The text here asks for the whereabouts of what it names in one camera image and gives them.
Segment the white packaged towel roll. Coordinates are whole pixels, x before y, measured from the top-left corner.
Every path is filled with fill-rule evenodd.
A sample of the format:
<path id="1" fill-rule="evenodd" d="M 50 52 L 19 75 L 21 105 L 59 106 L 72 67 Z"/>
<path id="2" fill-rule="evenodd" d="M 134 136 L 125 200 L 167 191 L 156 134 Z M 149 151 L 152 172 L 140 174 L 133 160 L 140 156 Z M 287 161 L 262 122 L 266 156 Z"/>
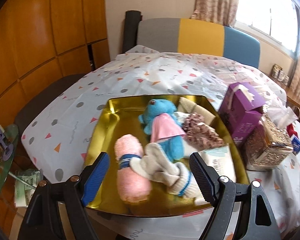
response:
<path id="1" fill-rule="evenodd" d="M 227 176 L 233 182 L 236 182 L 236 174 L 229 145 L 202 150 L 198 153 L 206 165 L 213 167 L 219 176 Z"/>

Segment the pink dishcloth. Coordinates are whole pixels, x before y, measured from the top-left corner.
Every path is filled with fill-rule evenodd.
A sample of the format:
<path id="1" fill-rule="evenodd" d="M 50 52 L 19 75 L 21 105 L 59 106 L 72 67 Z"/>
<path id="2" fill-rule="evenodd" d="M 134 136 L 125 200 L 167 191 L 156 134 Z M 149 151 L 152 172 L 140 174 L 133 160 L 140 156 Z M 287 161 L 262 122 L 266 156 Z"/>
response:
<path id="1" fill-rule="evenodd" d="M 147 200 L 152 186 L 149 179 L 136 173 L 130 162 L 143 157 L 143 148 L 139 140 L 126 134 L 117 139 L 114 145 L 117 161 L 117 190 L 122 201 L 139 203 Z"/>

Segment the mauve satin scrunchie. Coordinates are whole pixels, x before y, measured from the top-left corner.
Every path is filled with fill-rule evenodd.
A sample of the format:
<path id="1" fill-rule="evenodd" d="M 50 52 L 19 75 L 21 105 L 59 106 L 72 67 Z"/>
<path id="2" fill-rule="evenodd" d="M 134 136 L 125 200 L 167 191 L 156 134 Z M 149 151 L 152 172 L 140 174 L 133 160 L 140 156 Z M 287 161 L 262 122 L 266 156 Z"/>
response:
<path id="1" fill-rule="evenodd" d="M 204 122 L 204 117 L 198 113 L 189 114 L 182 128 L 186 133 L 186 140 L 203 150 L 225 145 L 224 140 Z"/>

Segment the white socks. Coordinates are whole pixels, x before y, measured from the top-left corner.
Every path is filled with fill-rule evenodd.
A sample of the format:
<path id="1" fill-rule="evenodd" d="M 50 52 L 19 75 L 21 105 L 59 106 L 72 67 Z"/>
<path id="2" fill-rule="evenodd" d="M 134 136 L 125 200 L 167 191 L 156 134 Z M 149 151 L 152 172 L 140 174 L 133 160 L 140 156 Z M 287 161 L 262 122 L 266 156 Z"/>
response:
<path id="1" fill-rule="evenodd" d="M 166 185 L 169 194 L 193 198 L 197 205 L 205 202 L 192 172 L 181 162 L 171 162 L 156 142 L 147 144 L 145 155 L 132 157 L 129 164 L 140 176 Z"/>

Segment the blue plush toy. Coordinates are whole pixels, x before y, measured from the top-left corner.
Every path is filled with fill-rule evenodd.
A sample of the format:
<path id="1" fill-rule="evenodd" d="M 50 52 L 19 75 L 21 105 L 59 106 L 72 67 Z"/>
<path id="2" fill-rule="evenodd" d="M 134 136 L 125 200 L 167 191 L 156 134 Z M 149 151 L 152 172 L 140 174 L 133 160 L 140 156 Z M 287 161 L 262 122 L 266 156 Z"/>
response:
<path id="1" fill-rule="evenodd" d="M 143 131 L 150 136 L 150 142 L 161 146 L 170 161 L 184 157 L 183 137 L 185 132 L 174 116 L 175 104 L 166 99 L 152 99 L 138 120 L 143 124 Z"/>

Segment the red Christmas sock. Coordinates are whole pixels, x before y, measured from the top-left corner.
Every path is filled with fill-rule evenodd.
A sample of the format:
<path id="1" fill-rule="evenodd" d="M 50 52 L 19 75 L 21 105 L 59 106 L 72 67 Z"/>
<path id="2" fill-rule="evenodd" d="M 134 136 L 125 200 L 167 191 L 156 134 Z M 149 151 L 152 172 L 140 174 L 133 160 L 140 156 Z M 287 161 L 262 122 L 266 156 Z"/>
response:
<path id="1" fill-rule="evenodd" d="M 287 126 L 287 133 L 289 135 L 289 137 L 291 138 L 292 136 L 295 136 L 298 138 L 298 133 L 297 131 L 294 129 L 294 125 L 290 124 Z"/>

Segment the gold embossed tissue box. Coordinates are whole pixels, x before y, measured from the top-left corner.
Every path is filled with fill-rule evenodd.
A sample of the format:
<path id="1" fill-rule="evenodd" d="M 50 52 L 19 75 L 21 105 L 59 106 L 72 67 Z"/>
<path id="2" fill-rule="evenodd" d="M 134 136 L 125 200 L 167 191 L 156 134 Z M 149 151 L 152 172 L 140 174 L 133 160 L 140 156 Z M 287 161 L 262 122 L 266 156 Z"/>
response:
<path id="1" fill-rule="evenodd" d="M 271 170 L 293 153 L 287 131 L 278 129 L 270 120 L 267 105 L 262 111 L 257 126 L 243 144 L 243 159 L 250 171 Z"/>

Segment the gold tray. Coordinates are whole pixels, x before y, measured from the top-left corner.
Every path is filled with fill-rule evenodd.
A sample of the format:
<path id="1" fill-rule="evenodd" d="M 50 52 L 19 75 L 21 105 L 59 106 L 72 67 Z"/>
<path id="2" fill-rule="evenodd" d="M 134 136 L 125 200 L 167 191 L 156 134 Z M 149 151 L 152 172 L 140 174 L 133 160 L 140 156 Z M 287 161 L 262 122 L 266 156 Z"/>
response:
<path id="1" fill-rule="evenodd" d="M 209 206 L 189 168 L 198 152 L 234 182 L 249 182 L 231 135 L 200 95 L 143 95 L 110 99 L 95 127 L 86 164 L 101 152 L 110 166 L 87 206 L 117 215 L 178 216 Z"/>

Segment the purple tissue box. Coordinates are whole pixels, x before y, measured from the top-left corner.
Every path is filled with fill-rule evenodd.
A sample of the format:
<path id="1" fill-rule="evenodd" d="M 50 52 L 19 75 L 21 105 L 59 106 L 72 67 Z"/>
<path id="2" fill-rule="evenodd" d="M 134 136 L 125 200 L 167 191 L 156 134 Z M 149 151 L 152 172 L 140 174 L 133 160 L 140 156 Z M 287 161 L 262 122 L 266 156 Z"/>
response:
<path id="1" fill-rule="evenodd" d="M 237 146 L 245 142 L 257 126 L 265 103 L 251 84 L 236 82 L 229 85 L 218 114 Z"/>

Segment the wooden desk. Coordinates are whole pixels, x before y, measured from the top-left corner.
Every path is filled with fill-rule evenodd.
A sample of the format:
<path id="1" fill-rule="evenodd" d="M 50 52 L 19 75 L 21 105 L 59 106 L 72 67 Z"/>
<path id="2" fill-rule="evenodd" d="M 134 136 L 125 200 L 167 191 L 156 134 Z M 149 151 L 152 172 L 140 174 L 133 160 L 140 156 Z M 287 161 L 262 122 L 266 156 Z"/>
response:
<path id="1" fill-rule="evenodd" d="M 282 82 L 272 76 L 269 76 L 269 78 L 279 86 L 279 94 L 283 96 L 282 100 L 284 101 L 284 104 L 292 108 L 294 113 L 299 117 L 298 121 L 300 122 L 300 98 Z"/>

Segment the boxes on desk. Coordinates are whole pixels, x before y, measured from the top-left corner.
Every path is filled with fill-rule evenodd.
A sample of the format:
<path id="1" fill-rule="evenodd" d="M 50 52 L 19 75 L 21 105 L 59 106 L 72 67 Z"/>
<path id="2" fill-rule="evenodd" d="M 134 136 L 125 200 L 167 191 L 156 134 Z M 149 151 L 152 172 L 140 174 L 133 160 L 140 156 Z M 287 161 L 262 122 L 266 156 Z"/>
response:
<path id="1" fill-rule="evenodd" d="M 289 76 L 282 70 L 282 67 L 280 67 L 278 64 L 274 64 L 272 66 L 271 77 L 283 83 L 285 86 L 288 85 Z"/>

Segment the grey yellow blue sofa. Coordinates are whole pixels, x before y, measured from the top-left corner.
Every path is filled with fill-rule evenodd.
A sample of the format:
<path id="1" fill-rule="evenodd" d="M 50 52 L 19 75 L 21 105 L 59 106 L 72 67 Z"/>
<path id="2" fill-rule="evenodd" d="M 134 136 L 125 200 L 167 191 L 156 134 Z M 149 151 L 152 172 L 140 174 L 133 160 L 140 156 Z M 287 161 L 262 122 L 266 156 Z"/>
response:
<path id="1" fill-rule="evenodd" d="M 222 56 L 258 68 L 260 42 L 239 30 L 185 18 L 142 19 L 140 11 L 125 13 L 122 52 L 142 45 L 159 52 Z"/>

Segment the wooden wardrobe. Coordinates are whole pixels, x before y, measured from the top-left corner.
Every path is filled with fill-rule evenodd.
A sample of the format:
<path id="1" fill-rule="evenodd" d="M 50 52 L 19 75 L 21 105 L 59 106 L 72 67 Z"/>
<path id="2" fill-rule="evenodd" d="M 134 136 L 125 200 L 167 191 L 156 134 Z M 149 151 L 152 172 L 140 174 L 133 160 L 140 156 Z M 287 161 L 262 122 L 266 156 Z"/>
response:
<path id="1" fill-rule="evenodd" d="M 110 60 L 105 0 L 7 0 L 0 9 L 0 124 L 51 83 Z"/>

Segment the left beige curtain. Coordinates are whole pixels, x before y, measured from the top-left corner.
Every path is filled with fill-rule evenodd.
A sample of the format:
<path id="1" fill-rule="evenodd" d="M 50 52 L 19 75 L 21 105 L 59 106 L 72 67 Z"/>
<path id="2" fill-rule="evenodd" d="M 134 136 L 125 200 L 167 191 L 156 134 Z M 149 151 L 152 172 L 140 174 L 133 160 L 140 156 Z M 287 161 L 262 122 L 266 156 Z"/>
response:
<path id="1" fill-rule="evenodd" d="M 239 0 L 196 0 L 193 20 L 233 27 Z"/>

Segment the window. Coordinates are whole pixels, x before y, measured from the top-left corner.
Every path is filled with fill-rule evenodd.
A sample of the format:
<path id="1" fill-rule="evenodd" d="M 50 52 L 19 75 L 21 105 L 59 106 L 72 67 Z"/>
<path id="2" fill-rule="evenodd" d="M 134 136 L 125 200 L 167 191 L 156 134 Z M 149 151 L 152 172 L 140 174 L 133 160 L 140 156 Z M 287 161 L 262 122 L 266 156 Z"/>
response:
<path id="1" fill-rule="evenodd" d="M 235 28 L 298 57 L 300 11 L 293 0 L 239 0 Z"/>

